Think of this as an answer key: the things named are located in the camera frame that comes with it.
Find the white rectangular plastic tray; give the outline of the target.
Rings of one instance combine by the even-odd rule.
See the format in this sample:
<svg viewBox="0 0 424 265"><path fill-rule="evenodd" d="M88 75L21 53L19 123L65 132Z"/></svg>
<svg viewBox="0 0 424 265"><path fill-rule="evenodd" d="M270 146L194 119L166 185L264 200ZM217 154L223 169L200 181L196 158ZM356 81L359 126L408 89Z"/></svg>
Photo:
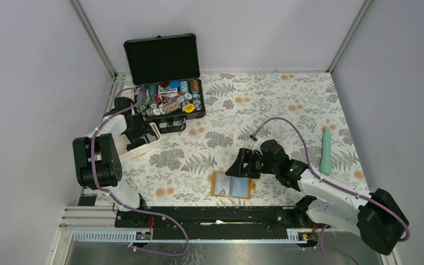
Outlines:
<svg viewBox="0 0 424 265"><path fill-rule="evenodd" d="M150 152L162 145L162 135L158 126L155 123L149 123L149 126L151 128L151 132L148 132L146 136L142 138L145 140L145 143L130 150L128 150L128 138L124 135L120 136L116 142L116 147L121 163L133 160L134 158Z"/></svg>

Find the light blue card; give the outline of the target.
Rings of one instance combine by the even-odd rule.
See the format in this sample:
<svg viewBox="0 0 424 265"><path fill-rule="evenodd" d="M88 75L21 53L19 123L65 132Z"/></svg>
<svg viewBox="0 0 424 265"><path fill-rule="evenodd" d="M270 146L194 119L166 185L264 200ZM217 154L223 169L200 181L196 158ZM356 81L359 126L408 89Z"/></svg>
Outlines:
<svg viewBox="0 0 424 265"><path fill-rule="evenodd" d="M248 198L249 196L249 179L231 177L230 195L237 198Z"/></svg>

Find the orange leather card holder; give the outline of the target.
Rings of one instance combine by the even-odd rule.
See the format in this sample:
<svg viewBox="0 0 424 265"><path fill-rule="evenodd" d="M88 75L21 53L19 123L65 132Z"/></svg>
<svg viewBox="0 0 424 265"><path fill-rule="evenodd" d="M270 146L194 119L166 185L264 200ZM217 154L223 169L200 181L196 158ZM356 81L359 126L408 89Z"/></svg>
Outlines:
<svg viewBox="0 0 424 265"><path fill-rule="evenodd" d="M210 195L223 198L251 199L256 183L249 178L231 177L225 172L214 171Z"/></svg>

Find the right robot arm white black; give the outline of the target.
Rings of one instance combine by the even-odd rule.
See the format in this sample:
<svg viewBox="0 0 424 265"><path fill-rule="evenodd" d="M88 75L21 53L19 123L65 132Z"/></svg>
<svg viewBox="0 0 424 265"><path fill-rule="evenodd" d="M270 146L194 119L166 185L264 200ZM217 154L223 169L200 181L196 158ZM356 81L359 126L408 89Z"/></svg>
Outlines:
<svg viewBox="0 0 424 265"><path fill-rule="evenodd" d="M294 219L299 226L315 222L351 232L386 256L407 234L409 222L386 190L357 191L331 181L312 172L307 163L290 158L275 140L264 141L259 147L259 151L241 148L226 175L258 179L271 174L284 187L304 193L295 205Z"/></svg>

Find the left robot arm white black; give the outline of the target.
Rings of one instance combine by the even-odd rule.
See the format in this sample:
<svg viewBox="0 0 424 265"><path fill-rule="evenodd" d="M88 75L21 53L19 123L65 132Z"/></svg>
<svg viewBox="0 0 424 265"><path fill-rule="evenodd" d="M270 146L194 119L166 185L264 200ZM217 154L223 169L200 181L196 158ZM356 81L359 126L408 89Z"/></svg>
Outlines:
<svg viewBox="0 0 424 265"><path fill-rule="evenodd" d="M72 142L76 179L82 188L98 190L112 199L119 210L129 211L128 220L137 227L149 221L146 204L137 191L123 181L123 163L162 144L155 123L149 123L128 97L118 97L90 134Z"/></svg>

